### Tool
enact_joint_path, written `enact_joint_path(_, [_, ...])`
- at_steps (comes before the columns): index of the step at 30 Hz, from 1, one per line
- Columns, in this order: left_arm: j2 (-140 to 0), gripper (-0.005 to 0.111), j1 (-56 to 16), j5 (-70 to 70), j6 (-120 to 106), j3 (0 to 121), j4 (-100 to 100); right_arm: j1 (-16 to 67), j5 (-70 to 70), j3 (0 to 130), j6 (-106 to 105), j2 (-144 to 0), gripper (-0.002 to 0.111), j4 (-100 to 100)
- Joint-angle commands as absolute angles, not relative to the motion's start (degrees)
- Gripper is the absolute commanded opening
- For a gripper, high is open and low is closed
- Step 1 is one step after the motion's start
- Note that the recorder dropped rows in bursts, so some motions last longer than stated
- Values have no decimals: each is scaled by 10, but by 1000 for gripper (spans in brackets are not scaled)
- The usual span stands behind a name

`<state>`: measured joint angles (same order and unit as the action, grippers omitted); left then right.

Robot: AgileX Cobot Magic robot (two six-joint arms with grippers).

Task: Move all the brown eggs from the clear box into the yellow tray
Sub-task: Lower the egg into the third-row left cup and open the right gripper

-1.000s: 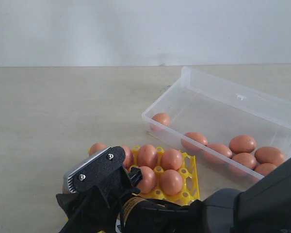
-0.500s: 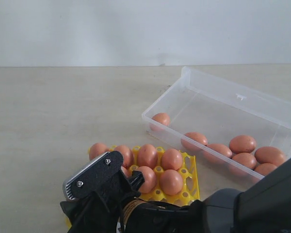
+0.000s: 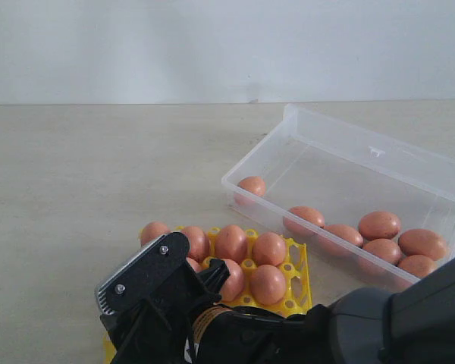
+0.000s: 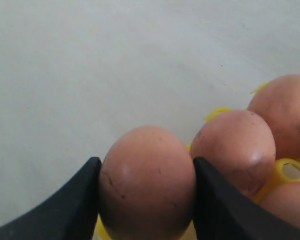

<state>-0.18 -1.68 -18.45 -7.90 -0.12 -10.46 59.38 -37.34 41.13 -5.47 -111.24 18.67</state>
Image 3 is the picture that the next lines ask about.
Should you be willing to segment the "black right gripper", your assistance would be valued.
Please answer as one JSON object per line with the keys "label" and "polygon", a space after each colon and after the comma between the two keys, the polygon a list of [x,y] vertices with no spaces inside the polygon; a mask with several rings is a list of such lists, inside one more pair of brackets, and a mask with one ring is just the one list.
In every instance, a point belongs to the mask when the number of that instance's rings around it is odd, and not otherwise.
{"label": "black right gripper", "polygon": [[[213,259],[196,273],[191,266],[171,275],[150,297],[100,321],[116,349],[114,363],[196,362],[193,323],[203,310],[219,302],[229,277],[224,261]],[[185,359],[189,350],[189,359]]]}

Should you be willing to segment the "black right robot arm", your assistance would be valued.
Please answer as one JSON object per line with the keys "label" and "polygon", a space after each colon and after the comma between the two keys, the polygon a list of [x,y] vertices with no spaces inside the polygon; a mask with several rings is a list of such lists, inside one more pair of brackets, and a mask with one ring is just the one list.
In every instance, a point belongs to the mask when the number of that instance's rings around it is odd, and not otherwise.
{"label": "black right robot arm", "polygon": [[455,363],[455,259],[399,293],[360,288],[288,317],[221,303],[224,262],[195,272],[185,261],[145,287],[146,253],[106,286],[100,316],[115,363]]}

